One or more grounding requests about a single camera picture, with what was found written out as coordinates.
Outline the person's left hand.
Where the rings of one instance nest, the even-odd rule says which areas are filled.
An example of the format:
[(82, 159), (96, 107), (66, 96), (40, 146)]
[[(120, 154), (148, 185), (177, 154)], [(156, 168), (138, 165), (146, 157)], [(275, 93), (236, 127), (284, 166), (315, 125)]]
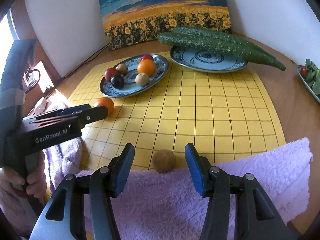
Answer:
[(26, 188), (26, 193), (28, 195), (34, 196), (35, 198), (44, 197), (47, 190), (46, 175), (44, 173), (45, 155), (40, 151), (38, 157), (37, 168), (33, 173), (29, 174), (26, 179), (22, 178), (11, 167), (1, 167), (1, 188), (13, 196), (17, 196), (12, 184), (24, 185), (25, 182), (27, 182), (29, 184)]

